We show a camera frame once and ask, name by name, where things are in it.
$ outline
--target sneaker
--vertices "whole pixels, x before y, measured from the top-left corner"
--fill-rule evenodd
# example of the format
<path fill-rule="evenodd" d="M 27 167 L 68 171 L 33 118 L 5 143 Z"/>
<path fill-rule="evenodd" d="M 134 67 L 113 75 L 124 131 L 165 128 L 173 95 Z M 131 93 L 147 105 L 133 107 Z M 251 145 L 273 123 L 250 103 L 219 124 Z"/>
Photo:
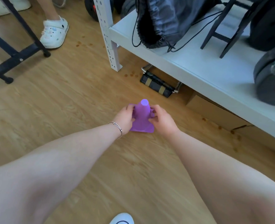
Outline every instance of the sneaker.
<path fill-rule="evenodd" d="M 28 0 L 9 0 L 17 11 L 23 11 L 31 7 Z M 0 16 L 9 14 L 9 10 L 0 0 Z"/>
<path fill-rule="evenodd" d="M 43 22 L 44 30 L 40 38 L 41 43 L 47 49 L 59 48 L 66 37 L 69 29 L 68 22 L 61 18 L 61 20 L 46 20 Z"/>
<path fill-rule="evenodd" d="M 134 224 L 133 218 L 128 213 L 118 214 L 109 224 Z"/>

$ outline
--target white metal shelf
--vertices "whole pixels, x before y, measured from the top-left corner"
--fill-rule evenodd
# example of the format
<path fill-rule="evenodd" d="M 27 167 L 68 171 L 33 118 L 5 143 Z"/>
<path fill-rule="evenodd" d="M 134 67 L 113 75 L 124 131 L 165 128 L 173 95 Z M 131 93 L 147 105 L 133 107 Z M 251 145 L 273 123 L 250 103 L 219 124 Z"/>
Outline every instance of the white metal shelf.
<path fill-rule="evenodd" d="M 219 9 L 214 8 L 208 15 L 217 11 Z M 243 14 L 241 8 L 233 8 L 217 32 L 232 36 Z M 217 38 L 211 38 L 206 47 L 200 49 L 212 23 L 180 51 L 167 53 L 166 47 L 147 49 L 143 45 L 137 48 L 132 45 L 136 16 L 133 11 L 111 26 L 109 39 L 275 137 L 275 106 L 259 101 L 255 94 L 253 69 L 264 52 L 246 44 L 249 29 L 222 59 L 219 55 L 226 43 Z M 192 26 L 176 47 L 183 45 L 211 19 Z M 133 41 L 139 43 L 136 31 Z"/>

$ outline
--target hand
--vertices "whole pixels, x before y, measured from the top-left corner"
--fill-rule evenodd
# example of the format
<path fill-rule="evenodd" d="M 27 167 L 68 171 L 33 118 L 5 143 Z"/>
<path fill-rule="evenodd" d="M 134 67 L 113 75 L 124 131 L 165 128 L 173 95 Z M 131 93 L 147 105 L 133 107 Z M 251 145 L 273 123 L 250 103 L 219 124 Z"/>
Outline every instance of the hand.
<path fill-rule="evenodd" d="M 115 116 L 113 121 L 117 123 L 122 129 L 122 135 L 125 135 L 129 132 L 132 127 L 132 122 L 135 120 L 132 118 L 132 112 L 134 105 L 128 105 L 121 109 L 121 111 Z"/>
<path fill-rule="evenodd" d="M 162 107 L 152 105 L 151 108 L 154 109 L 153 113 L 155 113 L 156 116 L 149 119 L 149 121 L 162 136 L 167 138 L 173 133 L 180 131 L 173 118 Z"/>

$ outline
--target shelf post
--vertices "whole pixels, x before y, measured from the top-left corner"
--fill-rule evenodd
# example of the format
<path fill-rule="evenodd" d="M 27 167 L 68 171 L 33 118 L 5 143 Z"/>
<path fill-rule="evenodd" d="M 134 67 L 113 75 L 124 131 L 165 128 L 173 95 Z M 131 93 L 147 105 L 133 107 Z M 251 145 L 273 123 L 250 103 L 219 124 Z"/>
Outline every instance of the shelf post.
<path fill-rule="evenodd" d="M 117 44 L 111 40 L 109 28 L 114 25 L 113 16 L 111 14 L 110 0 L 94 0 L 99 24 L 106 47 L 106 52 L 109 57 L 111 68 L 119 71 L 122 68 L 120 65 Z"/>

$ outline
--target gray bag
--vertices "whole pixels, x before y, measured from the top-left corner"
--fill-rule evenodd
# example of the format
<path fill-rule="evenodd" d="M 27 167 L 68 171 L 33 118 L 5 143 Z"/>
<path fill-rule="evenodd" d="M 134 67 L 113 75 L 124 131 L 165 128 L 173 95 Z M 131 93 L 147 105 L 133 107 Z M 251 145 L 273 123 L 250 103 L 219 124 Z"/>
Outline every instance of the gray bag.
<path fill-rule="evenodd" d="M 148 48 L 174 45 L 221 0 L 136 0 L 137 32 Z"/>

